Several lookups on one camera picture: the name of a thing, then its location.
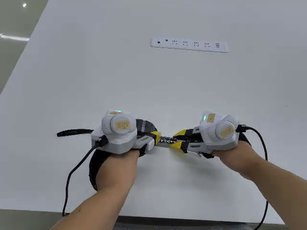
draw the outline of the gray floor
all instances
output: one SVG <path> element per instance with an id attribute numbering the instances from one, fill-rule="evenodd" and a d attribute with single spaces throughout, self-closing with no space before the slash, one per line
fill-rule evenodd
<path id="1" fill-rule="evenodd" d="M 1 0 L 0 3 L 0 93 L 13 71 L 27 41 L 34 30 L 47 0 Z M 0 210 L 1 230 L 41 230 L 51 228 L 60 213 Z M 161 219 L 120 218 L 133 224 L 161 224 Z M 170 220 L 163 220 L 171 225 Z M 284 226 L 265 225 L 262 230 L 285 230 Z"/>

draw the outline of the hand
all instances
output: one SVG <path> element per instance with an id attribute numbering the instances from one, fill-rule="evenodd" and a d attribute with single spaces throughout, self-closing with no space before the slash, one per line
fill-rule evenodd
<path id="1" fill-rule="evenodd" d="M 253 148 L 244 141 L 239 141 L 238 146 L 228 151 L 217 151 L 212 153 L 230 169 L 240 173 L 243 177 L 250 179 L 250 174 L 264 161 Z"/>
<path id="2" fill-rule="evenodd" d="M 97 173 L 97 190 L 114 186 L 129 191 L 136 178 L 139 154 L 138 150 L 130 150 L 124 154 L 110 155 Z"/>

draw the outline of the yellow label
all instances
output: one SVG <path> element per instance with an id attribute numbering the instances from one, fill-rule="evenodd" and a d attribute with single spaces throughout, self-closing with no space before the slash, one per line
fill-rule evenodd
<path id="1" fill-rule="evenodd" d="M 223 129 L 220 133 L 222 138 L 227 137 L 229 134 L 233 133 L 234 128 L 232 126 L 228 126 L 227 128 Z"/>
<path id="2" fill-rule="evenodd" d="M 207 123 L 213 123 L 215 119 L 215 114 L 208 114 Z"/>
<path id="3" fill-rule="evenodd" d="M 122 112 L 112 111 L 109 114 L 115 115 L 115 114 L 122 114 Z"/>
<path id="4" fill-rule="evenodd" d="M 116 121 L 115 122 L 115 130 L 126 130 L 130 129 L 130 122 L 129 121 Z"/>

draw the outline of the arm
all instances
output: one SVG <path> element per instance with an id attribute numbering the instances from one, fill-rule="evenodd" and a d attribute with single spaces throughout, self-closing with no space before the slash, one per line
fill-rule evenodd
<path id="1" fill-rule="evenodd" d="M 307 181 L 261 158 L 246 142 L 213 153 L 230 169 L 250 179 L 292 230 L 307 226 Z"/>
<path id="2" fill-rule="evenodd" d="M 97 193 L 80 204 L 53 230 L 110 230 L 136 177 L 138 150 L 111 155 L 96 176 Z"/>

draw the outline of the socket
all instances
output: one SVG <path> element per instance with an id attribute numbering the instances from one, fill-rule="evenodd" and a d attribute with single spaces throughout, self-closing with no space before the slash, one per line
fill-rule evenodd
<path id="1" fill-rule="evenodd" d="M 199 51 L 211 52 L 229 52 L 227 42 L 210 42 L 201 39 L 187 39 L 187 38 L 152 38 L 152 47 L 172 48 L 172 49 L 189 49 Z"/>

